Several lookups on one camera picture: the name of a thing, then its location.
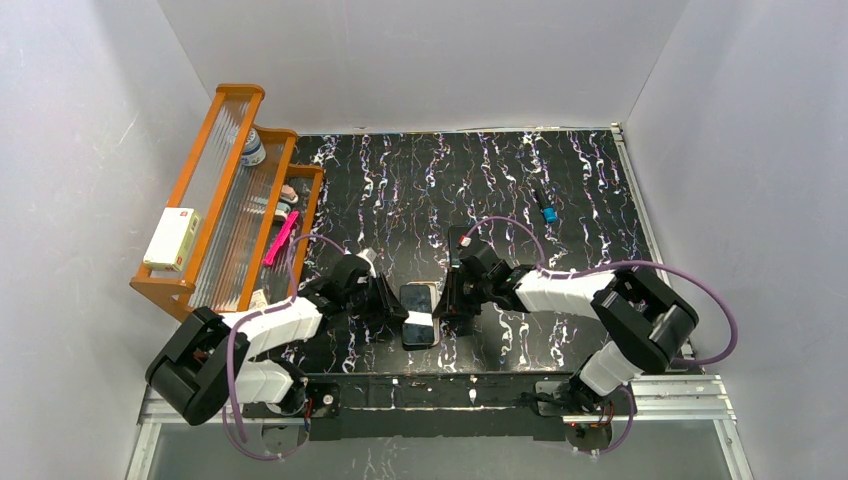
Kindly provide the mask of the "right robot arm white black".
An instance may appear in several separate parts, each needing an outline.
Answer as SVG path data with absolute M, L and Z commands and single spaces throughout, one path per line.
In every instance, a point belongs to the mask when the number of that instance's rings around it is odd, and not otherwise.
M 487 245 L 464 247 L 445 279 L 434 315 L 466 320 L 486 303 L 519 313 L 555 312 L 598 320 L 609 340 L 542 400 L 587 409 L 643 374 L 662 374 L 699 323 L 693 307 L 648 267 L 583 276 L 511 266 Z

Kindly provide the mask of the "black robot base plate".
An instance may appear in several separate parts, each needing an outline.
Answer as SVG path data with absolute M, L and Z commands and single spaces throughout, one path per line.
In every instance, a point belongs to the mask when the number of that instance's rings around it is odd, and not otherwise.
M 407 437 L 525 437 L 611 442 L 632 406 L 618 391 L 590 412 L 542 400 L 566 373 L 313 374 L 295 403 L 244 406 L 249 420 L 311 417 L 314 441 Z

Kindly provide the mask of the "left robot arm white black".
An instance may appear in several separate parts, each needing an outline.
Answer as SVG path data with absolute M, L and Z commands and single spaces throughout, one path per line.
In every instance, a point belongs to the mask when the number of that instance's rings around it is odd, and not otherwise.
M 262 354 L 309 341 L 342 314 L 377 323 L 409 316 L 368 252 L 343 256 L 329 275 L 266 307 L 224 314 L 194 309 L 148 366 L 145 381 L 191 426 L 224 407 L 285 403 L 308 377 Z

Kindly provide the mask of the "black phone case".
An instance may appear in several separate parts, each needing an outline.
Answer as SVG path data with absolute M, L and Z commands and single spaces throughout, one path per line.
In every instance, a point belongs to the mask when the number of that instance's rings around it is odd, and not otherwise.
M 461 260 L 473 253 L 480 245 L 481 241 L 477 232 L 468 233 L 470 225 L 452 225 L 448 229 L 448 253 L 449 266 L 451 268 L 459 268 Z M 459 240 L 461 236 L 468 236 L 473 239 L 473 243 L 469 248 L 460 249 Z

